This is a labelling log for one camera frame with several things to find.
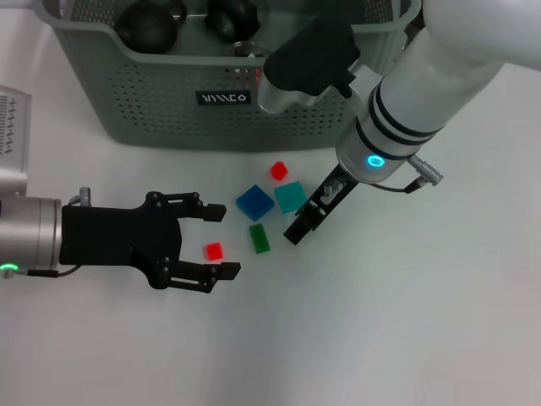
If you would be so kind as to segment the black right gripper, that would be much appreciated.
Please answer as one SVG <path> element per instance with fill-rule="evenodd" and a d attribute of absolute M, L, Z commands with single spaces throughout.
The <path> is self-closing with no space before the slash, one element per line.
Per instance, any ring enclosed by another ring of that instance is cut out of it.
<path fill-rule="evenodd" d="M 284 237 L 293 245 L 297 245 L 309 231 L 315 230 L 357 186 L 358 181 L 338 164 L 298 210 L 295 220 L 284 232 Z"/>

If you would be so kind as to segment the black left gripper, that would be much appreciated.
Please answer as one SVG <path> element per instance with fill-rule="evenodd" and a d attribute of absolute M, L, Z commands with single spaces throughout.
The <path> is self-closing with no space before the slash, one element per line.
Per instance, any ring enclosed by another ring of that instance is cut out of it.
<path fill-rule="evenodd" d="M 209 294 L 219 281 L 232 281 L 238 262 L 197 264 L 178 261 L 182 236 L 178 219 L 221 222 L 227 208 L 205 205 L 198 192 L 149 192 L 141 206 L 62 208 L 59 262 L 73 266 L 130 266 L 154 289 L 179 288 Z"/>

